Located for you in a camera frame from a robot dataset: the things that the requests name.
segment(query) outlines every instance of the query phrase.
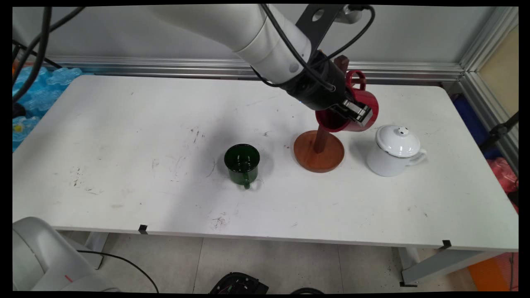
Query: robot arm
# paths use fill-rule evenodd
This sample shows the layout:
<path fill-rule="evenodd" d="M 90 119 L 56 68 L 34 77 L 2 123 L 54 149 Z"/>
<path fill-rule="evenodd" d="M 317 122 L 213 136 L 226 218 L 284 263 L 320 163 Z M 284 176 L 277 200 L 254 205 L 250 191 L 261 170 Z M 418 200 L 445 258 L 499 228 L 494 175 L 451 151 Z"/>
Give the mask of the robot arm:
<path fill-rule="evenodd" d="M 331 91 L 317 83 L 294 57 L 259 4 L 156 5 L 148 9 L 165 22 L 226 45 L 259 74 L 281 84 L 282 89 L 310 109 L 331 109 L 364 126 L 372 117 L 371 108 L 355 100 L 345 86 L 343 72 L 317 50 L 333 21 L 356 22 L 360 11 L 350 10 L 350 5 L 310 4 L 294 25 L 274 6 L 267 6 L 305 63 L 325 60 L 312 69 L 333 85 Z M 313 16 L 320 18 L 313 21 Z"/>

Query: mug handle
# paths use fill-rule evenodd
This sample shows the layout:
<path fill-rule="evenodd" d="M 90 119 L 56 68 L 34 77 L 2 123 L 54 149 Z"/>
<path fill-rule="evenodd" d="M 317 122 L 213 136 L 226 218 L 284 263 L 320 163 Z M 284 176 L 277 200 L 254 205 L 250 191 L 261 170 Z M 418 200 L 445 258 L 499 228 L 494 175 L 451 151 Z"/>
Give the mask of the mug handle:
<path fill-rule="evenodd" d="M 351 78 L 353 77 L 354 74 L 357 74 L 359 78 L 354 78 L 352 80 Z M 348 73 L 346 74 L 346 85 L 351 86 L 353 88 L 355 84 L 360 84 L 361 88 L 360 89 L 354 88 L 354 89 L 366 90 L 366 76 L 362 71 L 358 71 L 356 69 L 354 69 L 353 71 L 348 71 Z"/>
<path fill-rule="evenodd" d="M 250 178 L 248 173 L 243 173 L 245 189 L 250 189 Z"/>
<path fill-rule="evenodd" d="M 420 152 L 418 152 L 416 155 L 414 155 L 411 160 L 407 163 L 407 165 L 416 165 L 420 163 L 422 160 L 424 160 L 427 157 L 427 150 L 420 149 Z"/>

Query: white table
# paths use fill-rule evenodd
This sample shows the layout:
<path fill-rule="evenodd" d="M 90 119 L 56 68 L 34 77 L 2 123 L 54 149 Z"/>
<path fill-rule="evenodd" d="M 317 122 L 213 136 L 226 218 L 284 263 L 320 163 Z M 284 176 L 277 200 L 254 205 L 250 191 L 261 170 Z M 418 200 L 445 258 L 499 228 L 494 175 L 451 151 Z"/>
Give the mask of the white table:
<path fill-rule="evenodd" d="M 36 216 L 62 230 L 139 233 L 147 225 L 159 235 L 402 248 L 449 240 L 443 253 L 459 254 L 465 264 L 449 263 L 460 267 L 518 251 L 518 215 L 445 91 L 368 90 L 380 107 L 374 127 L 336 133 L 344 160 L 313 173 L 296 162 L 293 143 L 317 128 L 314 111 L 281 89 L 81 76 L 13 154 L 13 222 Z M 397 177 L 373 174 L 365 155 L 384 124 L 416 133 L 427 161 Z M 261 155 L 248 191 L 228 180 L 223 162 L 237 143 Z M 405 283 L 446 272 L 455 257 L 443 253 L 414 266 L 404 260 L 411 262 Z"/>

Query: teapot handle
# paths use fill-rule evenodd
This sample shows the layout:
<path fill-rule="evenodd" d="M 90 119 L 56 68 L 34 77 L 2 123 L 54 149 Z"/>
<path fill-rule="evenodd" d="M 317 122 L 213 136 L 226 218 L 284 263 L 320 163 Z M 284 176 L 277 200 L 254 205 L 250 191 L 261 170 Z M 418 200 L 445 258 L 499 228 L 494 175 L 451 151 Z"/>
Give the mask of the teapot handle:
<path fill-rule="evenodd" d="M 407 165 L 416 165 L 420 163 L 422 160 L 424 160 L 426 157 L 427 157 L 427 150 L 420 149 L 420 151 L 410 159 Z"/>

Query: green mug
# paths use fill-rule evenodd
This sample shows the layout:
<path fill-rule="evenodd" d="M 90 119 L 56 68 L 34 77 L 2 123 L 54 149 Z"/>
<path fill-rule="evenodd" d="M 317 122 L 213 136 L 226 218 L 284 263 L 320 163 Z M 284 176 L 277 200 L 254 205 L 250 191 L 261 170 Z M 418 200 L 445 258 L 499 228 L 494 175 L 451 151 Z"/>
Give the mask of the green mug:
<path fill-rule="evenodd" d="M 228 168 L 230 180 L 245 189 L 250 189 L 250 183 L 258 176 L 260 153 L 248 144 L 237 144 L 225 153 L 225 165 Z"/>

